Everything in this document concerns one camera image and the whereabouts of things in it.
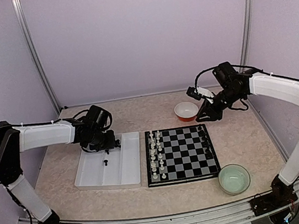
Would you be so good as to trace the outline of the white plastic compartment tray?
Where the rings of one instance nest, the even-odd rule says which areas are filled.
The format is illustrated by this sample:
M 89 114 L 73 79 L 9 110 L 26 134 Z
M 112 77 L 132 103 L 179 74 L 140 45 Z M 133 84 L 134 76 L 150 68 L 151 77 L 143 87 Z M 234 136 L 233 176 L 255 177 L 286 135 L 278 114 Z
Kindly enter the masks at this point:
M 95 153 L 82 152 L 75 186 L 79 190 L 113 190 L 141 187 L 139 132 L 117 134 L 121 147 Z

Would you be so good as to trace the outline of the black white chessboard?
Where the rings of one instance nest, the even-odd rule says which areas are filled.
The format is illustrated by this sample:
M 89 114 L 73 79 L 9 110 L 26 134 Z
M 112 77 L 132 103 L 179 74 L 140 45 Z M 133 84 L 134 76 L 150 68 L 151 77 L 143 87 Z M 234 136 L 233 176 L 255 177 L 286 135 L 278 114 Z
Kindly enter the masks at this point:
M 162 145 L 162 154 L 164 165 L 159 165 L 157 145 L 151 148 L 150 143 L 156 141 L 156 132 L 153 130 L 154 139 L 150 138 L 150 131 L 144 133 L 146 146 L 146 162 L 147 162 L 147 178 L 149 187 L 173 185 L 180 183 L 188 183 L 196 180 L 211 179 L 218 176 L 221 166 L 216 157 L 210 135 L 205 124 L 204 127 L 206 137 L 208 138 L 210 154 L 205 153 L 201 136 L 198 134 L 198 125 L 177 127 L 172 129 L 160 129 L 160 143 Z M 156 170 L 151 168 L 151 149 L 155 149 Z M 160 166 L 165 166 L 165 170 L 161 171 Z M 153 179 L 153 173 L 157 173 L 158 178 Z M 162 179 L 162 174 L 166 174 L 166 179 Z

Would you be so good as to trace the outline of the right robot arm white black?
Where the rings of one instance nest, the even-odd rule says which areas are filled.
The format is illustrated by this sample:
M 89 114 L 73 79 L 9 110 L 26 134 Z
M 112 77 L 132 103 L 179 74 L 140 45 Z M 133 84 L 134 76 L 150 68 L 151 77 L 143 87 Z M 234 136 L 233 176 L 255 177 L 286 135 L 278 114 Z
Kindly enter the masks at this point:
M 273 98 L 250 97 L 248 111 L 227 110 L 220 121 L 207 122 L 220 165 L 237 163 L 247 168 L 250 187 L 238 195 L 222 189 L 215 204 L 225 204 L 270 190 L 299 138 L 299 107 Z

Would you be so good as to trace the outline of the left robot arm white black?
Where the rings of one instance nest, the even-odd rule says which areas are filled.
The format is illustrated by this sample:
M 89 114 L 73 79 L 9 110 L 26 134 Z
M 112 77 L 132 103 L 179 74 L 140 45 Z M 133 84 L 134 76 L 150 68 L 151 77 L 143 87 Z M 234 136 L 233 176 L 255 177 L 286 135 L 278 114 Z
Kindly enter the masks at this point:
M 118 147 L 112 114 L 92 105 L 71 118 L 42 123 L 0 121 L 0 185 L 38 224 L 63 224 L 35 191 L 49 146 L 78 144 L 85 153 Z

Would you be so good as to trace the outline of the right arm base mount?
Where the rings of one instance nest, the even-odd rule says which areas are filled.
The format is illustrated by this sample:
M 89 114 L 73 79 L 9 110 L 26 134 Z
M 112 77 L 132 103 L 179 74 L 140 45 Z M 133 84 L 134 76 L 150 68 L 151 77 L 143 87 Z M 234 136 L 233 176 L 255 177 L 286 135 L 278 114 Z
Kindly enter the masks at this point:
M 273 188 L 268 194 L 256 194 L 249 203 L 256 217 L 266 214 L 270 211 L 277 210 L 283 206 L 289 205 L 296 201 L 296 195 L 292 186 L 285 186 L 284 188 Z

